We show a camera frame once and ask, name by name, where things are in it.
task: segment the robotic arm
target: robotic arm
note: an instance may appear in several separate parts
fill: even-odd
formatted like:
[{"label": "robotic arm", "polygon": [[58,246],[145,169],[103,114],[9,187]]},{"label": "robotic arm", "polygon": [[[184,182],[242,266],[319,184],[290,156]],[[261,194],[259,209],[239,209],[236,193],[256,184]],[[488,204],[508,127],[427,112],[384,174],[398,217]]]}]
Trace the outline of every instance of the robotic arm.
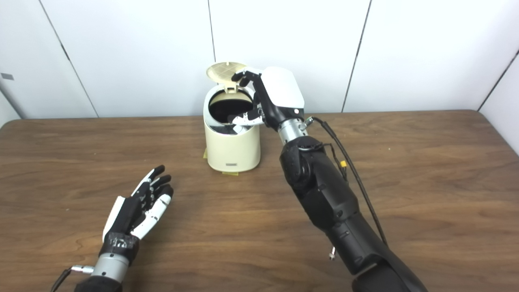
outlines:
[{"label": "robotic arm", "polygon": [[[322,142],[306,131],[304,100],[294,75],[283,68],[263,72],[244,68],[233,81],[253,82],[254,108],[230,116],[236,125],[265,123],[281,137],[280,162],[285,179],[310,221],[326,234],[346,268],[358,277],[355,292],[426,292],[418,277],[385,245],[366,222],[348,182],[327,157]],[[326,122],[323,127],[335,136]]]},{"label": "robotic arm", "polygon": [[71,271],[90,274],[74,292],[122,292],[122,281],[139,251],[140,240],[158,222],[173,195],[171,176],[158,177],[164,165],[152,169],[125,198],[118,196],[103,230],[103,246],[95,267],[72,266],[58,278],[55,292]]}]

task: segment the trash can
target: trash can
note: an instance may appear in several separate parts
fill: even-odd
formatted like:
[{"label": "trash can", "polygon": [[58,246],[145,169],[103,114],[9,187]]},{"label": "trash can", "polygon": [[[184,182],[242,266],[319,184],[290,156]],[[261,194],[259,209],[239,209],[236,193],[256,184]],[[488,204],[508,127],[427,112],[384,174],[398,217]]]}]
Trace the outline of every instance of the trash can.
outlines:
[{"label": "trash can", "polygon": [[207,76],[219,84],[211,88],[203,103],[206,130],[207,162],[218,171],[242,172],[260,163],[259,126],[238,126],[227,120],[253,108],[254,91],[231,80],[245,65],[235,62],[216,63]]}]

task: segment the trash can lid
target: trash can lid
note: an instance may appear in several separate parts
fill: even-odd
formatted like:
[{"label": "trash can lid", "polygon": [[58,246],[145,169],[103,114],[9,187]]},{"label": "trash can lid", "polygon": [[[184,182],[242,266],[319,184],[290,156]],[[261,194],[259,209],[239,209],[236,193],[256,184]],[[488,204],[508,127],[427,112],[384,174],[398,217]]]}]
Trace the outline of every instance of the trash can lid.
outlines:
[{"label": "trash can lid", "polygon": [[211,80],[225,85],[226,93],[236,93],[236,82],[231,78],[236,71],[245,68],[246,65],[236,62],[215,63],[207,68],[207,77]]}]

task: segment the white panel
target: white panel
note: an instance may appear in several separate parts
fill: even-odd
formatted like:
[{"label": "white panel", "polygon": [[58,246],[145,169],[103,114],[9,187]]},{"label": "white panel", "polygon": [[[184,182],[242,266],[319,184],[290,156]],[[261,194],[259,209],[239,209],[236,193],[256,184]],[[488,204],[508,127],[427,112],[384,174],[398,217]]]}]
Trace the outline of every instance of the white panel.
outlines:
[{"label": "white panel", "polygon": [[38,1],[0,0],[0,72],[24,117],[95,117]]},{"label": "white panel", "polygon": [[519,154],[519,60],[515,59],[481,108],[508,144]]},{"label": "white panel", "polygon": [[292,71],[307,112],[340,112],[369,0],[210,1],[217,61]]},{"label": "white panel", "polygon": [[202,114],[206,0],[43,0],[99,116]]},{"label": "white panel", "polygon": [[477,109],[518,28],[515,0],[373,1],[344,111]]},{"label": "white panel", "polygon": [[4,95],[0,92],[0,128],[8,121],[20,118],[12,106],[7,102]]}]

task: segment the wood grain surface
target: wood grain surface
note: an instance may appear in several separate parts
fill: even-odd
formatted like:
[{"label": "wood grain surface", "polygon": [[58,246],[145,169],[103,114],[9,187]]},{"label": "wood grain surface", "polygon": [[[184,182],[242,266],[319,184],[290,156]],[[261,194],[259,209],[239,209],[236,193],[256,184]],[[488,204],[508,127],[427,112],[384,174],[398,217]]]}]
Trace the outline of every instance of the wood grain surface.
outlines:
[{"label": "wood grain surface", "polygon": [[[519,291],[519,158],[481,114],[317,116],[350,153],[390,247],[429,291]],[[309,133],[331,141],[317,124]],[[353,277],[328,260],[330,243],[284,180],[278,135],[262,127],[261,144],[260,165],[229,176],[202,159],[202,117],[8,123],[0,291],[47,291],[63,269],[94,264],[116,196],[159,164],[175,194],[125,292],[351,291]]]}]

